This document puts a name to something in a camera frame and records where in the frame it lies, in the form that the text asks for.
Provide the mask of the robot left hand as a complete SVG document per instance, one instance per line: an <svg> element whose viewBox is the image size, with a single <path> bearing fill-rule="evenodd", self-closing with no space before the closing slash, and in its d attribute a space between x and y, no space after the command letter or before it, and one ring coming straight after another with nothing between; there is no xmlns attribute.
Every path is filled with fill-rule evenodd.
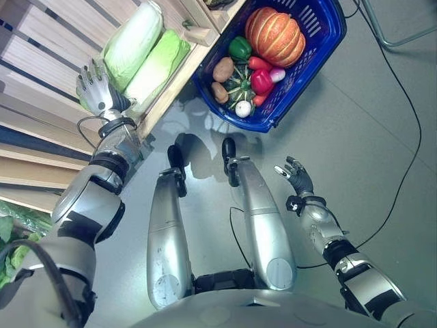
<svg viewBox="0 0 437 328"><path fill-rule="evenodd" d="M123 112L131 101L112 84L107 67L100 57L91 57L76 78L76 94L82 106L94 115L110 110Z"/></svg>

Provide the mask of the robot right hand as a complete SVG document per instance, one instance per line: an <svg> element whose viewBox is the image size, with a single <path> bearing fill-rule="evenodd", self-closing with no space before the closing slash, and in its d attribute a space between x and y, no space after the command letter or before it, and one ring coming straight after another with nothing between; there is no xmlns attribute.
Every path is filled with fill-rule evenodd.
<svg viewBox="0 0 437 328"><path fill-rule="evenodd" d="M304 166L294 157L287 156L283 167L274 166L274 171L286 179L297 195L313 195L313 182Z"/></svg>

